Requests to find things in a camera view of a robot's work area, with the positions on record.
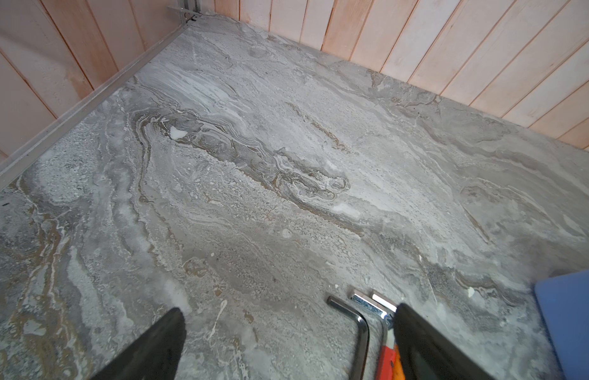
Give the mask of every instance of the wooden wall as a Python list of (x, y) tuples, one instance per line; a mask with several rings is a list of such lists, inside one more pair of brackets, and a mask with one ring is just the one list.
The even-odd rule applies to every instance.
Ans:
[(0, 0), (0, 163), (180, 25), (177, 0)]
[(198, 0), (589, 150), (589, 0)]

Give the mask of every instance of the marble surface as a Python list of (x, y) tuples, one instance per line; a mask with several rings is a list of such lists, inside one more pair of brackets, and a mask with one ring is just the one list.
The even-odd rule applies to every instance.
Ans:
[(0, 379), (89, 377), (173, 306), (179, 379), (345, 379), (350, 286), (557, 379), (532, 286), (586, 268), (588, 152), (205, 16), (0, 193)]

